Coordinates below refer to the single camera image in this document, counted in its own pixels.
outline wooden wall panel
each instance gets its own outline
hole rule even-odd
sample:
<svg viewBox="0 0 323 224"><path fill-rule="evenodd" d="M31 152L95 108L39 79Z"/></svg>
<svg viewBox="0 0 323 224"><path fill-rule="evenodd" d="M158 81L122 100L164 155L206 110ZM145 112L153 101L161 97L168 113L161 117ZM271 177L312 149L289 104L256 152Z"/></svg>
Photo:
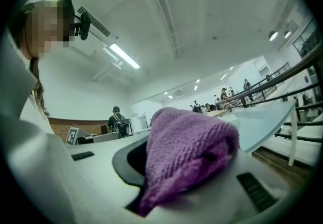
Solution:
<svg viewBox="0 0 323 224"><path fill-rule="evenodd" d="M82 121L82 120L65 120L57 118L48 118L50 126L54 133L61 137L65 143L71 127L80 128L83 131L96 135L101 134L101 125L106 125L107 120L101 121Z"/></svg>

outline black metal railing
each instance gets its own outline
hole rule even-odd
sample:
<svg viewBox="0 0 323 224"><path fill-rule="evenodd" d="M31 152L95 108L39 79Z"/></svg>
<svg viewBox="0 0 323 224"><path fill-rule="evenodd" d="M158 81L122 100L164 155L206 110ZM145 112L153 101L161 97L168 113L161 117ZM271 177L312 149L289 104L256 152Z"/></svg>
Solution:
<svg viewBox="0 0 323 224"><path fill-rule="evenodd" d="M277 99L287 99L287 97L295 95L297 93L304 92L306 90L315 88L315 87L320 87L320 92L322 94L322 89L323 89L323 78L322 78L322 73L319 68L319 60L322 59L323 55L323 42L321 41L316 47L313 48L311 53L309 53L306 57L303 58L301 62L299 62L297 65L294 67L290 68L289 65L284 65L282 68L279 70L275 71L273 74L270 75L270 80L268 76L257 82L256 84L252 85L248 90L244 90L242 92L237 93L236 95L220 101L216 103L218 106L222 106L227 109L233 109L233 108L242 108L242 107L252 107L257 104L277 100ZM288 80L289 78L295 76L296 74L302 72L303 70L314 66L314 70L317 75L317 82L313 83L311 85L308 85L307 87L285 93L280 96L276 96L273 98L268 98L273 92L277 90L277 88L284 83L284 81ZM257 96L253 101L251 101L249 96ZM296 111L300 110L307 110L310 108L319 108L323 106L323 101L319 101L317 103L313 103L310 105L304 105L304 106L298 106L296 107ZM286 126L290 126L291 123L286 122L284 123ZM298 126L322 126L323 121L317 121L317 122L299 122ZM275 136L280 136L286 138L291 138L291 135L288 134L280 134L276 133ZM297 140L303 140L303 141L311 141L311 142L319 142L322 143L322 139L320 138L308 138L308 137L301 137L298 136Z"/></svg>

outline backpack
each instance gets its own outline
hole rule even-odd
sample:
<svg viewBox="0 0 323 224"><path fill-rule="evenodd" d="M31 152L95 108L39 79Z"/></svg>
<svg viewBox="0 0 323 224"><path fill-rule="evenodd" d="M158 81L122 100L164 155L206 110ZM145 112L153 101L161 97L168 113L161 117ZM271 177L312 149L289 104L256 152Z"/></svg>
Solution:
<svg viewBox="0 0 323 224"><path fill-rule="evenodd" d="M125 117L121 116L121 119L117 115L113 115L115 120L115 125L113 126L113 131L115 133L120 133L121 137L128 136L127 133L127 123L125 122Z"/></svg>

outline towel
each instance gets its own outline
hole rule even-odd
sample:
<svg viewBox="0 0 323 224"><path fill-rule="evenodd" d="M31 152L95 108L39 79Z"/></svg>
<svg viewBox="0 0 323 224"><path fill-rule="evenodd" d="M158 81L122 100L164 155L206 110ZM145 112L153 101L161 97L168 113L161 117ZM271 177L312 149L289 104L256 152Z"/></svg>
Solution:
<svg viewBox="0 0 323 224"><path fill-rule="evenodd" d="M151 123L141 216L219 173L239 147L236 127L219 118L166 107Z"/></svg>

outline wooden floor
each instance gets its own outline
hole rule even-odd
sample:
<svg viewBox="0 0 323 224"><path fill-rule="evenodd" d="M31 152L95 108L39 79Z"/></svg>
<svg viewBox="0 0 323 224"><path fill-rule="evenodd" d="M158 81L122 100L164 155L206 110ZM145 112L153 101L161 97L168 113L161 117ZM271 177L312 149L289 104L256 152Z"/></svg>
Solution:
<svg viewBox="0 0 323 224"><path fill-rule="evenodd" d="M302 187L311 174L311 167L297 163L293 166L288 166L286 159L264 148L257 149L252 153L252 156L283 177L292 190L298 190Z"/></svg>

